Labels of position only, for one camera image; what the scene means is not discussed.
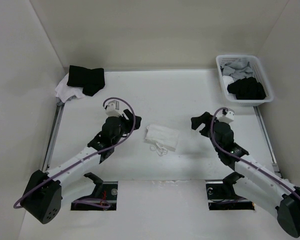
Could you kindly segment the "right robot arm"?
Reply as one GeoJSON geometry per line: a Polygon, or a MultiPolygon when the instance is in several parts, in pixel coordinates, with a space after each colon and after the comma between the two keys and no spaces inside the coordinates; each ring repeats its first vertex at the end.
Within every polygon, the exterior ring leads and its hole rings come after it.
{"type": "Polygon", "coordinates": [[[204,128],[200,134],[209,138],[220,161],[233,172],[223,179],[222,192],[228,198],[243,197],[268,213],[291,237],[300,237],[300,186],[277,176],[258,163],[234,140],[230,123],[234,112],[226,107],[216,110],[222,116],[205,112],[191,118],[191,128],[204,128]]]}

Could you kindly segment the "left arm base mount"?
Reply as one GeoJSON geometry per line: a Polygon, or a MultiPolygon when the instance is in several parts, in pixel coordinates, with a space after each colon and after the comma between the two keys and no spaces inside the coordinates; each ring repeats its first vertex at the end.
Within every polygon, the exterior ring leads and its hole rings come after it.
{"type": "Polygon", "coordinates": [[[92,188],[88,193],[71,203],[71,211],[115,211],[117,209],[117,198],[119,184],[117,181],[103,181],[97,175],[89,172],[83,177],[92,188]]]}

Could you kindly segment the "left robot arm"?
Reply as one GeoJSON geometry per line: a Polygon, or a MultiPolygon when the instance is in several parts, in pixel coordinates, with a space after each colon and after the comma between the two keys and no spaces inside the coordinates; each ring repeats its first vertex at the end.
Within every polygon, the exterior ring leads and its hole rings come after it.
{"type": "Polygon", "coordinates": [[[104,181],[92,170],[138,130],[141,122],[142,118],[129,109],[108,116],[101,130],[77,155],[55,168],[35,171],[13,207],[25,209],[42,224],[52,221],[66,204],[111,209],[112,203],[101,197],[104,181]]]}

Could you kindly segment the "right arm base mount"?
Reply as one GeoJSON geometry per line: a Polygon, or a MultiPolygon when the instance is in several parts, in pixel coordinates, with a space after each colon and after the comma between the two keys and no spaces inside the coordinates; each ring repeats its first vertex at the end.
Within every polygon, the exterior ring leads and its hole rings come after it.
{"type": "Polygon", "coordinates": [[[243,178],[233,172],[222,180],[208,180],[205,183],[208,208],[211,211],[254,211],[254,204],[235,193],[234,184],[243,178]]]}

